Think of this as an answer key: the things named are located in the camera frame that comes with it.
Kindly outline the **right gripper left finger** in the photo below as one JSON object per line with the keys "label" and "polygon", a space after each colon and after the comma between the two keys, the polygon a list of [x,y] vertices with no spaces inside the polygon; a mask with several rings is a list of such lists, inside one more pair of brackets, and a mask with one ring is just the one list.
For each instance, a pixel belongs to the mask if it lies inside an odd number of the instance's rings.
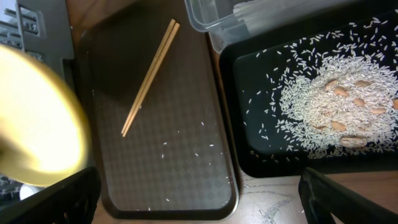
{"label": "right gripper left finger", "polygon": [[83,169],[1,210],[1,223],[91,223],[100,198],[95,167]]}

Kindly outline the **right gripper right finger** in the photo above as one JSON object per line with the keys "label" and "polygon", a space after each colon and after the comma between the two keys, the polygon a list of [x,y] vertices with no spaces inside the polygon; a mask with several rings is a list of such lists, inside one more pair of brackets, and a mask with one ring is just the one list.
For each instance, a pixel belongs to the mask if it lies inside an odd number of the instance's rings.
{"label": "right gripper right finger", "polygon": [[308,223],[397,223],[397,214],[362,197],[312,168],[300,178],[298,192]]}

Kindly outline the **yellow plate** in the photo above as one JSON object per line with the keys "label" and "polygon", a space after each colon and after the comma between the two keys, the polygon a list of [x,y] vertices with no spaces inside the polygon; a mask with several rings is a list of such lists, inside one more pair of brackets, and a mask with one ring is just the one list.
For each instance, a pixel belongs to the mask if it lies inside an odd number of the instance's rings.
{"label": "yellow plate", "polygon": [[37,59],[1,46],[1,173],[48,187],[84,169],[88,119],[73,91]]}

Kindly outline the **wooden chopstick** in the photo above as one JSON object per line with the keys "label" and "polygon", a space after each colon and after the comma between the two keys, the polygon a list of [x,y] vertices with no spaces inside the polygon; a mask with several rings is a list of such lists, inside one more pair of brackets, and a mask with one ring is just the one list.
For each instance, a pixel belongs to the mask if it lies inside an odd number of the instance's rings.
{"label": "wooden chopstick", "polygon": [[128,123],[127,131],[125,134],[122,134],[122,137],[125,137],[127,132],[129,131],[129,128],[131,127],[131,124],[133,123],[134,118],[136,117],[136,115],[142,105],[142,102],[144,101],[144,99],[147,95],[147,92],[149,91],[149,88],[152,85],[152,82],[154,81],[154,78],[157,75],[157,72],[159,71],[160,66],[162,65],[162,62],[163,62],[165,56],[167,55],[167,52],[169,51],[169,48],[172,45],[172,42],[174,41],[174,38],[179,30],[179,27],[180,27],[180,24],[176,21],[176,23],[171,31],[171,34],[169,35],[169,38],[167,39],[166,44],[165,44],[164,48],[162,49],[160,56],[155,63],[155,67],[153,68],[153,70],[149,76],[149,79],[144,87],[144,91],[142,92],[141,97],[139,98],[138,105],[137,105],[136,109],[134,110],[134,112],[132,114],[132,118],[130,119],[130,121]]}
{"label": "wooden chopstick", "polygon": [[165,31],[165,34],[164,34],[164,36],[163,36],[163,38],[162,38],[162,40],[161,40],[161,42],[159,44],[159,47],[158,47],[158,49],[157,49],[157,51],[156,51],[156,53],[154,55],[154,58],[152,59],[150,67],[149,67],[149,69],[148,69],[148,71],[147,71],[147,73],[146,73],[146,75],[144,77],[144,80],[142,81],[140,89],[137,92],[136,98],[134,99],[134,102],[133,102],[133,104],[131,106],[130,112],[129,112],[129,114],[127,116],[127,119],[126,119],[126,121],[124,123],[124,126],[123,126],[123,128],[121,130],[121,134],[125,134],[126,131],[127,131],[128,123],[129,123],[130,119],[132,118],[132,114],[133,114],[134,110],[136,109],[136,107],[138,105],[139,98],[141,97],[141,94],[144,91],[144,87],[145,87],[145,85],[146,85],[146,83],[147,83],[147,81],[149,79],[149,76],[150,76],[153,68],[155,67],[155,63],[156,63],[157,59],[159,58],[160,53],[161,53],[162,49],[164,48],[164,46],[166,44],[166,41],[169,38],[169,35],[171,34],[171,31],[172,31],[175,23],[176,23],[175,19],[171,19],[171,21],[170,21],[170,23],[169,23],[169,25],[167,27],[167,30]]}

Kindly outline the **black waste tray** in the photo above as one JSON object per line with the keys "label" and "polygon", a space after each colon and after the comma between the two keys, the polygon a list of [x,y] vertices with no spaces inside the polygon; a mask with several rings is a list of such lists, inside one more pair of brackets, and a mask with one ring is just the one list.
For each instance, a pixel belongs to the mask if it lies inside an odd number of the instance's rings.
{"label": "black waste tray", "polygon": [[288,151],[287,135],[277,130],[277,121],[283,118],[281,109],[271,112],[271,100],[281,97],[272,92],[279,85],[282,70],[295,67],[289,62],[285,45],[304,39],[298,49],[309,46],[309,39],[323,34],[325,40],[316,42],[316,52],[331,51],[337,40],[331,38],[334,30],[343,32],[347,41],[350,22],[363,25],[372,17],[383,21],[382,34],[393,37],[397,25],[397,6],[387,9],[361,6],[359,13],[339,9],[312,18],[287,24],[261,33],[247,40],[227,46],[220,56],[220,72],[226,95],[224,116],[230,117],[231,137],[240,168],[251,177],[282,177],[300,175],[311,167],[324,174],[350,172],[378,172],[397,170],[397,153],[372,152],[361,156],[337,156],[310,159],[304,148],[294,142],[294,151]]}

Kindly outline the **food scraps pile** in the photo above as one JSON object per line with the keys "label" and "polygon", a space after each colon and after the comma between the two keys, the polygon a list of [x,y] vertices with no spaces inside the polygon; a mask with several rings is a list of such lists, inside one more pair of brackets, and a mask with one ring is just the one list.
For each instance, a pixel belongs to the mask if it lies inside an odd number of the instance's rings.
{"label": "food scraps pile", "polygon": [[287,135],[287,150],[298,142],[310,159],[361,156],[397,150],[397,25],[393,37],[382,34],[383,21],[372,17],[349,23],[348,40],[334,30],[331,51],[316,52],[317,34],[285,45],[289,62],[282,70],[281,97],[271,100],[271,112],[281,109],[276,128]]}

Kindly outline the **dark brown serving tray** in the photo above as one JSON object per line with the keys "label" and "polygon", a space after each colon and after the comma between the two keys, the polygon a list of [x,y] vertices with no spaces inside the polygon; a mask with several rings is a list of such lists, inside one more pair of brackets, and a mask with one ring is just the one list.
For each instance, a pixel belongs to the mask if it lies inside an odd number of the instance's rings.
{"label": "dark brown serving tray", "polygon": [[[171,19],[179,30],[122,137]],[[78,57],[106,211],[130,220],[230,217],[238,188],[210,53],[185,3],[135,1],[86,31]]]}

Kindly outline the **grey dish rack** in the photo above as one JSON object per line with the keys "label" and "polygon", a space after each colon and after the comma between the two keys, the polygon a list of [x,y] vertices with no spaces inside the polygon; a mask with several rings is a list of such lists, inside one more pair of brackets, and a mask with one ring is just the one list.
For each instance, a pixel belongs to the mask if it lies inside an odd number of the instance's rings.
{"label": "grey dish rack", "polygon": [[73,53],[66,5],[61,1],[21,1],[29,9],[43,13],[38,35],[20,33],[22,52],[44,63],[56,74],[62,71],[62,59]]}

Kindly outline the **clear plastic bin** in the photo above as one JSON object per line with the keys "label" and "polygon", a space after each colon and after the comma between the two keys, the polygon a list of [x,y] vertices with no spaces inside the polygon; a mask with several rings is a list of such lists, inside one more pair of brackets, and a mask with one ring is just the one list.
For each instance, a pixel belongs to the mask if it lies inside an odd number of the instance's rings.
{"label": "clear plastic bin", "polygon": [[352,0],[185,0],[192,27],[210,36],[215,52],[286,23]]}

